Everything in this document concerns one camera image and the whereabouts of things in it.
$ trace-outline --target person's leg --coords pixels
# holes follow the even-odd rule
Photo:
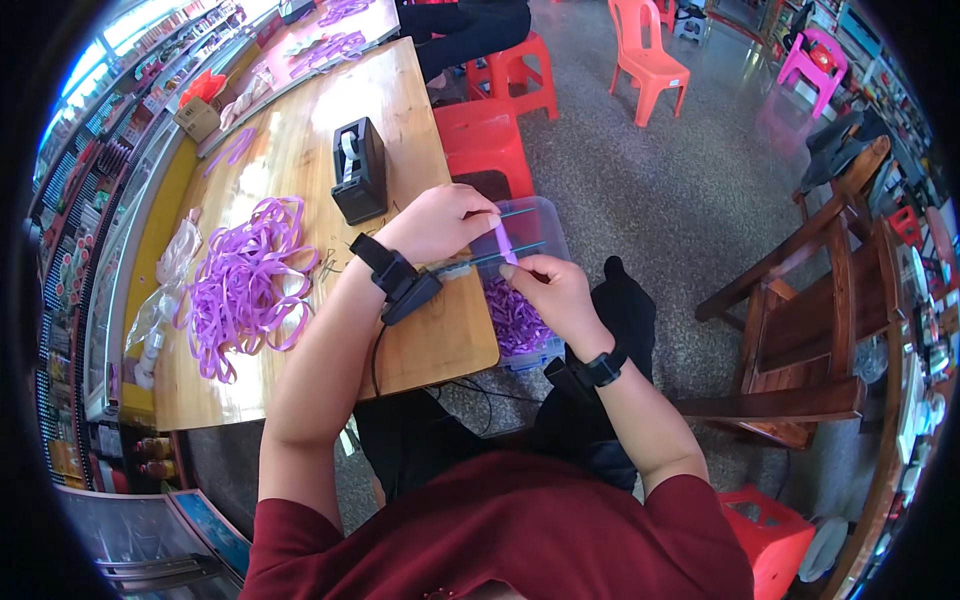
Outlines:
[[[470,23],[470,18],[456,3],[400,6],[396,7],[396,15],[400,21],[400,37],[410,36],[415,44],[430,41],[433,34],[446,36],[463,31]]]
[[[604,275],[606,281],[590,293],[597,315],[617,346],[627,351],[652,382],[657,306],[627,275],[618,256],[607,259]],[[621,490],[634,488],[636,468],[596,396],[584,400],[560,389],[552,390],[537,413],[531,440],[536,451],[578,465]]]
[[[496,6],[501,12],[479,8],[465,12],[470,19],[465,29],[432,39],[417,48],[425,82],[440,75],[448,66],[512,48],[526,39],[530,33],[530,11],[526,5],[510,9]]]
[[[358,402],[353,416],[388,503],[491,449],[424,390]]]

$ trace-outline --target wrist strap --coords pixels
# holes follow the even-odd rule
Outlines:
[[[573,371],[580,382],[588,388],[602,388],[612,384],[620,376],[620,368],[627,362],[627,351],[614,347],[612,352],[602,352],[586,364],[577,362]]]
[[[370,279],[387,294],[387,302],[401,299],[419,277],[400,252],[387,250],[366,233],[353,240],[350,251],[373,269]]]

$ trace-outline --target clear plastic box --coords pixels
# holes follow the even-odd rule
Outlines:
[[[564,230],[560,226],[557,209],[549,200],[540,196],[531,196],[530,198],[505,200],[496,203],[496,205],[503,213],[523,210],[524,208],[535,209],[503,220],[503,228],[507,231],[512,248],[519,248],[541,240],[546,242],[542,246],[517,252],[517,258],[523,258],[530,254],[549,254],[563,260],[570,259],[570,250],[566,247],[566,238],[564,237]],[[474,240],[470,244],[470,250],[474,256],[499,252],[493,232],[486,233]],[[505,262],[506,260],[500,257],[477,265],[480,277],[484,280],[499,277],[500,265]],[[526,371],[563,355],[564,341],[554,335],[544,341],[544,348],[525,354],[501,356],[497,366],[513,372]]]

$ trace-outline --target red shirt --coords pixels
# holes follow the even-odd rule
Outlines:
[[[462,597],[489,580],[535,598],[753,598],[713,488],[692,475],[640,504],[588,473],[497,451],[409,492],[344,537],[319,513],[256,507],[241,598]]]

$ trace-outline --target hand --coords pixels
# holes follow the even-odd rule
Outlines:
[[[547,276],[543,283],[533,275]],[[519,260],[519,267],[500,265],[500,274],[530,301],[543,322],[570,344],[577,358],[588,363],[613,350],[613,335],[600,322],[583,270],[572,262],[546,254]]]
[[[449,258],[498,225],[494,203],[469,185],[448,183],[417,196],[373,239],[411,264],[426,264]]]

